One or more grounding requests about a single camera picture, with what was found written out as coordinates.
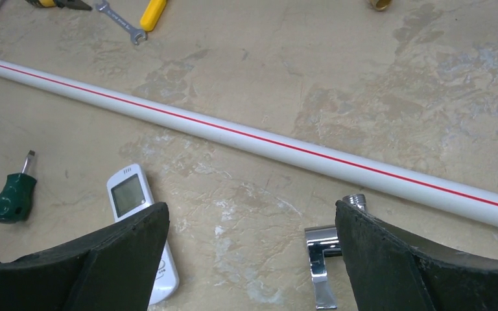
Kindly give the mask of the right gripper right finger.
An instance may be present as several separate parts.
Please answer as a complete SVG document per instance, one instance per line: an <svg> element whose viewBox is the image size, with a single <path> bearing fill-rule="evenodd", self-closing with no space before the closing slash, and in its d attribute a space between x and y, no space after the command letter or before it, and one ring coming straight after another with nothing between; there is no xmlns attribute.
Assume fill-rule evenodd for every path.
<svg viewBox="0 0 498 311"><path fill-rule="evenodd" d="M498 310L498 260L453 249L343 201L335 225L359 310Z"/></svg>

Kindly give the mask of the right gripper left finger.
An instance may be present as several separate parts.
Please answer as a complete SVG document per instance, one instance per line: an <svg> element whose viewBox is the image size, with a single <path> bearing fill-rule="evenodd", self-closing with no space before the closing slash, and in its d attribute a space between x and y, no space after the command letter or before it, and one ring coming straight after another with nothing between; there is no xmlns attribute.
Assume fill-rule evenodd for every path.
<svg viewBox="0 0 498 311"><path fill-rule="evenodd" d="M0 262L0 310L146 310L169 230L158 202L80 238Z"/></svg>

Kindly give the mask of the white remote control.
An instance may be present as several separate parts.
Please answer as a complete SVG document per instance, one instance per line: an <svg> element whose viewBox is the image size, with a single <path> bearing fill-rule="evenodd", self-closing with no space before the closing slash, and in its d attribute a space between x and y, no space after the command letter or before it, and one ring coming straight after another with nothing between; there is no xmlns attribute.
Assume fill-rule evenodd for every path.
<svg viewBox="0 0 498 311"><path fill-rule="evenodd" d="M141 165L133 163L112 175L106 183L114 220L119 222L155 203L146 174ZM169 298L179 287L180 279L169 243L160 259L149 305Z"/></svg>

